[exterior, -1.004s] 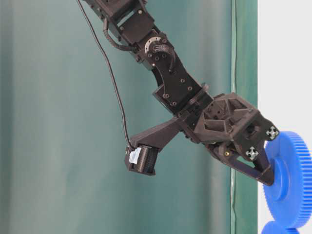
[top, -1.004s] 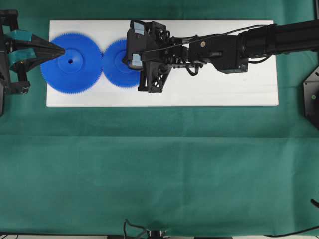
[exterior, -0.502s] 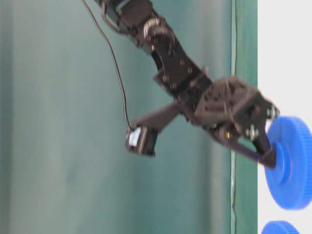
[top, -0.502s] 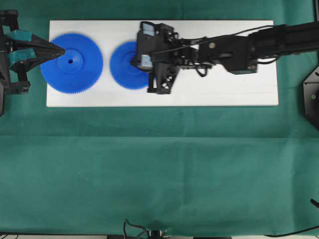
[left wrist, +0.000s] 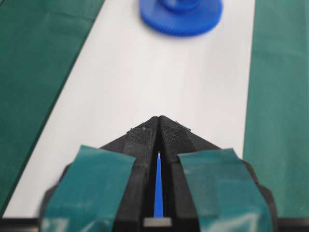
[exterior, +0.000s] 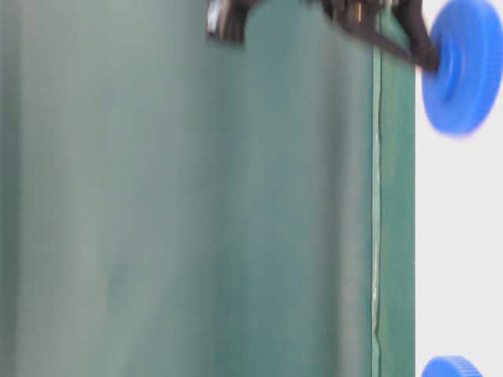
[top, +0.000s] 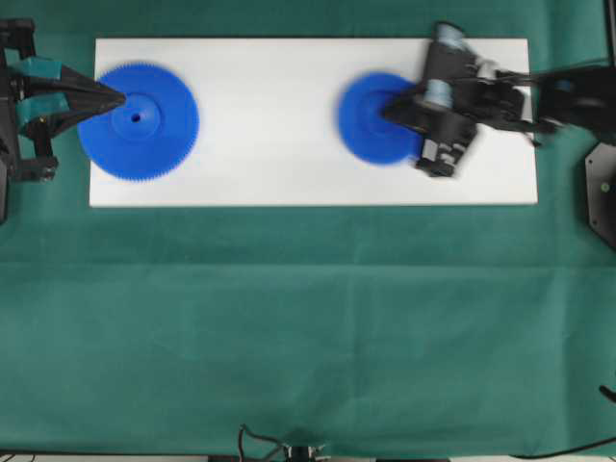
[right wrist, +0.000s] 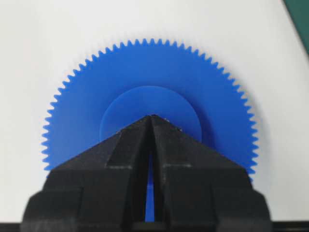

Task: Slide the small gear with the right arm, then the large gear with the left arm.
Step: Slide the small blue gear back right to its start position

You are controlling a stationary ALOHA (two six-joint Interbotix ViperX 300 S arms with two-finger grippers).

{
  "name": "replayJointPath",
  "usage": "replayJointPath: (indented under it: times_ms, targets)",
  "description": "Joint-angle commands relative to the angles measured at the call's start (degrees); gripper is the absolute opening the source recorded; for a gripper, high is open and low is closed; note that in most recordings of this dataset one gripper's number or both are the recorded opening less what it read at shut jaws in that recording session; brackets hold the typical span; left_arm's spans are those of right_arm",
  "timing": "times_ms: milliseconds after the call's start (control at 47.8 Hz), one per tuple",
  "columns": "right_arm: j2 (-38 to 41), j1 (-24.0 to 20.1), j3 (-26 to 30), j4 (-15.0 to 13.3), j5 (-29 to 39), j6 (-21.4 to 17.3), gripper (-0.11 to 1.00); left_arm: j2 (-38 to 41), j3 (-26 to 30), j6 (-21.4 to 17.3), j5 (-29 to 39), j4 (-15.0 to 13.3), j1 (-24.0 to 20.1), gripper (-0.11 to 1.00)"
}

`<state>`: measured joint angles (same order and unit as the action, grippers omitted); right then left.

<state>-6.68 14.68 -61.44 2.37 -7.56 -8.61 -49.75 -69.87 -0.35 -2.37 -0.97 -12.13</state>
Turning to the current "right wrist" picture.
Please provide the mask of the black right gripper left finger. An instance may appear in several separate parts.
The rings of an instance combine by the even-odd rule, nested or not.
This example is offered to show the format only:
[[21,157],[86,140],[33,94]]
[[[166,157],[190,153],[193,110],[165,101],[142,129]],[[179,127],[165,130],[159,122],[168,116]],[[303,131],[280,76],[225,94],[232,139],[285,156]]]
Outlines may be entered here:
[[23,232],[121,232],[144,221],[150,117],[54,168],[24,212]]

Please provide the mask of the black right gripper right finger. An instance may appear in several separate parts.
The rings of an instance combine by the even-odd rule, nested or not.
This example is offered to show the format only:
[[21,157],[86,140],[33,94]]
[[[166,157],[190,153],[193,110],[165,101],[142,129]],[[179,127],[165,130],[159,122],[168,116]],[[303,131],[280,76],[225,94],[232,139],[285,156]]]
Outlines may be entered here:
[[264,196],[244,168],[151,116],[154,217],[169,232],[270,232]]

